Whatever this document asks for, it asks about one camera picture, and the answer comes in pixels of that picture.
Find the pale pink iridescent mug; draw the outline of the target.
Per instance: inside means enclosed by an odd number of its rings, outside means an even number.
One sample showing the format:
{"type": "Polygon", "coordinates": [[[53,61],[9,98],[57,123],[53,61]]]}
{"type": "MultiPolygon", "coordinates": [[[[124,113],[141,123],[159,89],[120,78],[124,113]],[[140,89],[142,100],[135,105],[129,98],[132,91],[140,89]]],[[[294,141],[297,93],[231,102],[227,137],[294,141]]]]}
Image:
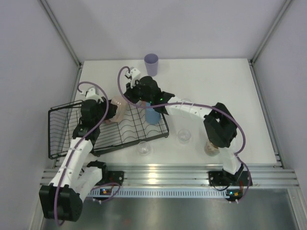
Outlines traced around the pale pink iridescent mug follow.
{"type": "Polygon", "coordinates": [[[127,109],[127,106],[128,106],[128,103],[126,102],[126,100],[120,96],[120,95],[117,95],[117,96],[114,96],[112,99],[111,99],[111,103],[112,104],[115,104],[118,106],[117,108],[117,113],[116,115],[109,119],[109,120],[105,120],[105,122],[107,124],[111,124],[111,123],[120,123],[123,118],[124,118],[124,115],[125,115],[125,112],[126,112],[126,109],[127,109]]]}

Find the blue plastic tumbler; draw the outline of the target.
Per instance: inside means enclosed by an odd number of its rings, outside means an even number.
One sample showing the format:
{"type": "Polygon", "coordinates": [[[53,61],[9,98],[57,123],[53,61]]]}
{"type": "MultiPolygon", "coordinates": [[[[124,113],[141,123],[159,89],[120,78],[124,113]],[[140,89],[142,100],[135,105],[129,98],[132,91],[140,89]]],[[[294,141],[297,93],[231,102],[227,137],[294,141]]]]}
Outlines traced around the blue plastic tumbler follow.
{"type": "Polygon", "coordinates": [[[145,109],[145,120],[150,125],[157,125],[161,120],[161,115],[153,108],[145,109]]]}

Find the purple plastic tumbler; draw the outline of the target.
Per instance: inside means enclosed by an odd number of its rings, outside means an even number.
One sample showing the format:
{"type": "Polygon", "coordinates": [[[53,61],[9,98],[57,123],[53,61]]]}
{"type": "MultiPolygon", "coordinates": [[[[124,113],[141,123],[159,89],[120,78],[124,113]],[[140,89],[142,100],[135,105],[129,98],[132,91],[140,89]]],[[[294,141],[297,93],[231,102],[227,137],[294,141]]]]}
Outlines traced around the purple plastic tumbler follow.
{"type": "Polygon", "coordinates": [[[159,58],[156,54],[150,53],[144,57],[147,74],[151,77],[157,75],[159,58]]]}

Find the cream seashell mug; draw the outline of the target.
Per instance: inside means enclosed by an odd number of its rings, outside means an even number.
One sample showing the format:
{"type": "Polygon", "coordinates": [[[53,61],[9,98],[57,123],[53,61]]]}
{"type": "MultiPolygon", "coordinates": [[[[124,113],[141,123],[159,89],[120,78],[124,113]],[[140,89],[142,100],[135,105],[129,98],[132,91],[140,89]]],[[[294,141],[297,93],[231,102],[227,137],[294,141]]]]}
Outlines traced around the cream seashell mug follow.
{"type": "Polygon", "coordinates": [[[205,153],[210,157],[214,157],[220,153],[218,147],[213,145],[209,140],[207,140],[204,150],[205,153]]]}

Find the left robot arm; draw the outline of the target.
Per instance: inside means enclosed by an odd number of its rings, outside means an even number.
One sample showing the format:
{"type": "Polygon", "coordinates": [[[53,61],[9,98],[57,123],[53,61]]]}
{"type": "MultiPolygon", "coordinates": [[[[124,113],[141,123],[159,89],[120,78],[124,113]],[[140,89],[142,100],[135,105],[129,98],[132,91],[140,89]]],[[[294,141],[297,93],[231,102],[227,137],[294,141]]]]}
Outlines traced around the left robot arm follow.
{"type": "Polygon", "coordinates": [[[109,173],[103,162],[90,162],[81,173],[87,156],[93,152],[100,134],[100,124],[112,118],[117,106],[106,98],[86,99],[81,105],[81,117],[73,131],[68,153],[58,172],[48,185],[41,186],[39,198],[43,215],[56,222],[76,222],[82,212],[83,203],[93,187],[104,185],[109,173]]]}

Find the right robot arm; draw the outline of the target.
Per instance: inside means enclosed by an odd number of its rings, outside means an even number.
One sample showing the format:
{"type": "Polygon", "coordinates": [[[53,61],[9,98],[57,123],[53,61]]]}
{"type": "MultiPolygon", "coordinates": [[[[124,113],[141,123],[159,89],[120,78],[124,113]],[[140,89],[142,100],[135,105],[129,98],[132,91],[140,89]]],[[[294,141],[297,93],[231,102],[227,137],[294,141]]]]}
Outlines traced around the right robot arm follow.
{"type": "Polygon", "coordinates": [[[214,106],[185,102],[172,93],[162,91],[150,76],[130,76],[124,93],[131,104],[140,101],[148,103],[148,109],[164,115],[180,115],[203,123],[207,144],[217,149],[222,157],[221,178],[229,185],[237,184],[242,178],[244,164],[238,159],[243,150],[236,150],[236,137],[242,131],[223,103],[214,106]]]}

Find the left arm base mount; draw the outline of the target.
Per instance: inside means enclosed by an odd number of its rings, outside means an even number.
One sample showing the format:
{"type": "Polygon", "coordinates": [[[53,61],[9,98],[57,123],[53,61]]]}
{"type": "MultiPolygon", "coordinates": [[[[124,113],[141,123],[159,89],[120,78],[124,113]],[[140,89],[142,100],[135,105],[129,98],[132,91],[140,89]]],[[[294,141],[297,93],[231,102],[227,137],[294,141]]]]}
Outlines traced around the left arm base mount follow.
{"type": "Polygon", "coordinates": [[[105,162],[101,161],[91,161],[87,164],[87,168],[96,167],[99,168],[102,172],[102,179],[98,181],[95,185],[103,185],[107,183],[118,183],[122,185],[124,181],[124,172],[123,171],[114,171],[109,170],[105,162]]]}

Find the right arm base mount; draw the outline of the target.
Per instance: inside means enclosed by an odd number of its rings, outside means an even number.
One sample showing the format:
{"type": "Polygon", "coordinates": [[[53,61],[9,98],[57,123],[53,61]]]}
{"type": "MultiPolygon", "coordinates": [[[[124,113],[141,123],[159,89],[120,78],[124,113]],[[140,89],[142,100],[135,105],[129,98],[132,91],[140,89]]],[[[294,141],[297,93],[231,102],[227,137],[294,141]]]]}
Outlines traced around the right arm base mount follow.
{"type": "Polygon", "coordinates": [[[230,187],[253,185],[248,171],[244,170],[242,165],[235,174],[226,172],[224,169],[219,171],[209,171],[209,185],[212,187],[230,187]]]}

